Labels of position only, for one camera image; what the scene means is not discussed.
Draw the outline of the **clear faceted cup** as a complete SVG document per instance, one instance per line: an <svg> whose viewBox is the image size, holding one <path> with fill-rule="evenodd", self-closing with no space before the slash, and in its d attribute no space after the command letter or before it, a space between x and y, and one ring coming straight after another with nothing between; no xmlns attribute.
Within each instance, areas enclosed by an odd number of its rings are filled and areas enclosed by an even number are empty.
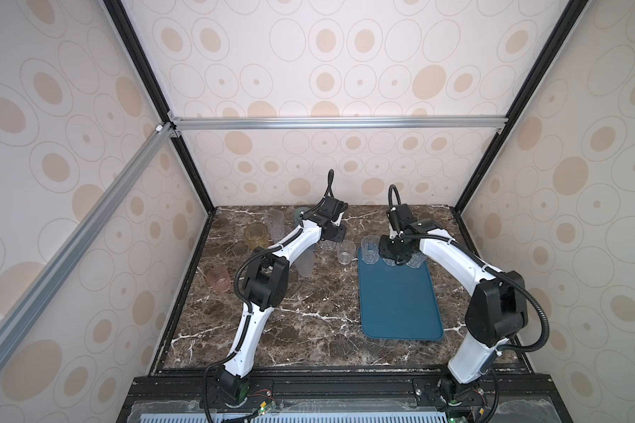
<svg viewBox="0 0 635 423"><path fill-rule="evenodd" d="M379 255L379 235L367 235L361 241L360 256L362 261L368 265L377 264Z"/></svg>
<svg viewBox="0 0 635 423"><path fill-rule="evenodd" d="M412 269L419 269L427 262L427 256L421 252L416 252L407 262L407 266Z"/></svg>

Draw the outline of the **clear textured cup front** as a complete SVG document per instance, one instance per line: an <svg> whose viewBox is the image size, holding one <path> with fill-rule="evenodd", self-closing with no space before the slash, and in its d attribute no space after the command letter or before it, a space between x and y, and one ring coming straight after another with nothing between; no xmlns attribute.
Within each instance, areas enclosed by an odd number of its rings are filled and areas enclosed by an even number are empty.
<svg viewBox="0 0 635 423"><path fill-rule="evenodd" d="M344 240L336 245L337 260L342 265L349 265L356 257L356 245L350 240Z"/></svg>

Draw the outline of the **clear faceted cup front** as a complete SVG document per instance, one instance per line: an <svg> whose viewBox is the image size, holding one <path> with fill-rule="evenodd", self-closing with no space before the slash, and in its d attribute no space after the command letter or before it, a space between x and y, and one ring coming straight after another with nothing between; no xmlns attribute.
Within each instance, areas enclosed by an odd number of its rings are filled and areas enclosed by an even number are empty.
<svg viewBox="0 0 635 423"><path fill-rule="evenodd" d="M368 265L377 264L379 255L379 235L367 235L361 241L360 256L362 261Z"/></svg>

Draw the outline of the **teal plastic tray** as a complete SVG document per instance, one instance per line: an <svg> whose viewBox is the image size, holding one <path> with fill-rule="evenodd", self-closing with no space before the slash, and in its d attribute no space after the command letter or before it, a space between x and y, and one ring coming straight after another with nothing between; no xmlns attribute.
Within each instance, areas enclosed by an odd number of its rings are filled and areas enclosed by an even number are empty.
<svg viewBox="0 0 635 423"><path fill-rule="evenodd" d="M444 327L427 264L358 260L361 325L368 338L439 342Z"/></svg>

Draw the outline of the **pink plastic cup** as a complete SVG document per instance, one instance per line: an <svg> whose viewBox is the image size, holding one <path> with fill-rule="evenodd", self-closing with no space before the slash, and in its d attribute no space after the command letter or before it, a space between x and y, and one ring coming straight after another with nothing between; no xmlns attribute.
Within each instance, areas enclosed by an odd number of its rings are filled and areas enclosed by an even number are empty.
<svg viewBox="0 0 635 423"><path fill-rule="evenodd" d="M206 273L206 283L218 293L226 293L231 289L231 277L225 266L217 266Z"/></svg>

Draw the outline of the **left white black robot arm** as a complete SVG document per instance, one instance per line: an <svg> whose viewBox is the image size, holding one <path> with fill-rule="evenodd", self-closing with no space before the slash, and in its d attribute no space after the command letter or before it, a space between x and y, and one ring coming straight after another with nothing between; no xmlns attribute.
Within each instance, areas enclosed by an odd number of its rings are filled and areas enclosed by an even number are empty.
<svg viewBox="0 0 635 423"><path fill-rule="evenodd" d="M255 353L271 313L287 294L291 265L317 243L341 243L345 238L347 227L341 220L349 205L333 195L333 178L331 169L322 199L302 211L297 226L278 243L253 250L234 276L243 313L229 354L210 366L218 393L229 405L241 405L247 397Z"/></svg>

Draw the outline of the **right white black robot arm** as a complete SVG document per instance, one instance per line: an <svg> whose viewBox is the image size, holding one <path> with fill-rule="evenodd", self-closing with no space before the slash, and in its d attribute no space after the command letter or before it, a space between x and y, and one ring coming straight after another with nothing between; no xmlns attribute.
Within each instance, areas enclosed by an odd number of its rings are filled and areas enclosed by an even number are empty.
<svg viewBox="0 0 635 423"><path fill-rule="evenodd" d="M546 345L550 320L520 273L488 264L435 220L417 220L393 184L388 189L387 218L391 232L380 238L382 258L398 266L410 264L416 256L429 258L470 294L464 317L467 335L447 364L448 374L437 384L446 405L458 405L459 388L489 373L503 352L531 353Z"/></svg>

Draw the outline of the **clear textured cup middle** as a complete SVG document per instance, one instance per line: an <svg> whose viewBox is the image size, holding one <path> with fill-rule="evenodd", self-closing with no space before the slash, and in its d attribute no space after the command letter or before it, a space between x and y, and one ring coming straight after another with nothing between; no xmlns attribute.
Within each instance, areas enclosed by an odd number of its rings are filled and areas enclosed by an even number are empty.
<svg viewBox="0 0 635 423"><path fill-rule="evenodd" d="M334 241L324 240L319 243L321 250L332 251L335 249L336 243Z"/></svg>

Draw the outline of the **frosted grey cup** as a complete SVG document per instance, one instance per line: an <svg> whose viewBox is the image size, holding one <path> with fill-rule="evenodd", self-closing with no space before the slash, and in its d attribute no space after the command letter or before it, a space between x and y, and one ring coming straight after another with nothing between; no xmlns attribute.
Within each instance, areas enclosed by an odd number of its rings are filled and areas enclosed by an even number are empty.
<svg viewBox="0 0 635 423"><path fill-rule="evenodd" d="M315 251L313 247L310 247L296 259L294 266L302 278L310 278L315 269L315 262Z"/></svg>

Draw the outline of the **yellow plastic cup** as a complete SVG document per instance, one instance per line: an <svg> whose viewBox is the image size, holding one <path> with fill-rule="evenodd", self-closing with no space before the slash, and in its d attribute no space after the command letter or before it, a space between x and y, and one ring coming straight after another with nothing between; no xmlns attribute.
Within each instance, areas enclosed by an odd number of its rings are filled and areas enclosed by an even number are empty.
<svg viewBox="0 0 635 423"><path fill-rule="evenodd" d="M260 222L245 227L243 235L250 251L254 251L258 248L266 249L271 243L268 228L265 224Z"/></svg>

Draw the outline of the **left diagonal aluminium bar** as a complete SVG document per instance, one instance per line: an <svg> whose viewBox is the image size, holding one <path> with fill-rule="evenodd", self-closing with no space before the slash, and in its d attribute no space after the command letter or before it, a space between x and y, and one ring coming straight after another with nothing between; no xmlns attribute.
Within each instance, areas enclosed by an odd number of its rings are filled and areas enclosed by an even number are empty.
<svg viewBox="0 0 635 423"><path fill-rule="evenodd" d="M52 301L72 270L89 249L113 213L137 183L162 145L174 135L176 125L163 123L155 131L44 266L0 323L0 371Z"/></svg>

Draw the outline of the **horizontal aluminium frame bar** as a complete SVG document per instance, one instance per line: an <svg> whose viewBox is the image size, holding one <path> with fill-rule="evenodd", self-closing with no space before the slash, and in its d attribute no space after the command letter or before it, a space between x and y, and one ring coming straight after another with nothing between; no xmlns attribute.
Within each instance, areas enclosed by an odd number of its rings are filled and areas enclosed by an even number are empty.
<svg viewBox="0 0 635 423"><path fill-rule="evenodd" d="M356 116L176 118L184 130L368 130L432 128L504 128L506 116Z"/></svg>

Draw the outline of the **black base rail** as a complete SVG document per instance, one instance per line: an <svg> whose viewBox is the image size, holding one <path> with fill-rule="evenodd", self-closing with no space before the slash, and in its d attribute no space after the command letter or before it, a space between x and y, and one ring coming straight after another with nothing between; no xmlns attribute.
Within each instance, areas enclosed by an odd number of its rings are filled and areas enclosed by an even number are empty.
<svg viewBox="0 0 635 423"><path fill-rule="evenodd" d="M257 371L240 404L200 374L132 382L117 421L570 422L549 375L503 368L450 387L437 371Z"/></svg>

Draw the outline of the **right black frame post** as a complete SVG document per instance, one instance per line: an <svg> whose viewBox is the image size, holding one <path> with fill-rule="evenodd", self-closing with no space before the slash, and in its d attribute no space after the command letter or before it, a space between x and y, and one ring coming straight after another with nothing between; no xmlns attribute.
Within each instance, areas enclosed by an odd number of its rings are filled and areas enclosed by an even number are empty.
<svg viewBox="0 0 635 423"><path fill-rule="evenodd" d="M558 57L564 44L589 4L590 2L587 0L573 0L567 2L566 7L564 7L562 14L557 21L557 24L553 26L550 36L546 39L540 54L536 58L536 61L534 61L531 71L527 74L527 77L525 78L520 91L518 91L513 104L508 109L506 113L507 121L504 128L498 131L492 141L490 141L483 158L481 158L465 190L462 192L457 204L455 204L453 210L458 215L462 215L462 213L467 209L468 204L474 197L474 194L485 178L488 170L491 168L491 165L497 158L497 155L501 151L504 143L524 113L527 104L529 104L534 97L534 93L539 88L541 82L550 70L550 67Z"/></svg>

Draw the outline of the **black frame post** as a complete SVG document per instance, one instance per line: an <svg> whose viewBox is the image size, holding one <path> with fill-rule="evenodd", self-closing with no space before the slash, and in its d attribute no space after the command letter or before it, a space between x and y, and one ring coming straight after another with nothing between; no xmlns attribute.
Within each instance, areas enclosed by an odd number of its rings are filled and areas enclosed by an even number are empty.
<svg viewBox="0 0 635 423"><path fill-rule="evenodd" d="M102 1L104 8L109 14L110 20L115 27L125 50L133 64L134 70L139 75L147 94L148 98L153 105L153 108L157 112L162 123L173 123L170 117L171 109L164 96L159 81L153 71L153 65L149 63L146 52L144 51L134 25L130 20L130 16L125 9L125 6L121 1L116 0L104 0ZM171 138L172 146L174 146L178 158L181 160L186 174L199 197L199 200L204 206L205 211L208 214L215 212L216 207L213 205L213 201L209 196L203 180L196 168L195 161L192 154L185 143L182 135L179 135L175 131L176 135Z"/></svg>
<svg viewBox="0 0 635 423"><path fill-rule="evenodd" d="M546 39L540 54L536 58L536 61L534 61L531 71L527 74L527 77L525 78L520 91L518 91L513 104L508 109L506 113L507 121L504 128L498 131L492 141L490 141L483 158L481 158L465 190L462 192L457 204L455 204L453 210L458 215L462 215L462 213L467 209L468 204L474 197L474 194L485 178L488 170L491 168L491 165L497 158L497 155L501 151L504 143L524 113L527 104L529 104L534 97L534 93L539 88L541 82L550 70L550 67L558 57L564 44L589 4L590 2L587 0L573 0L567 2L566 7L564 7L562 14L557 21L557 24L553 26L550 36Z"/></svg>

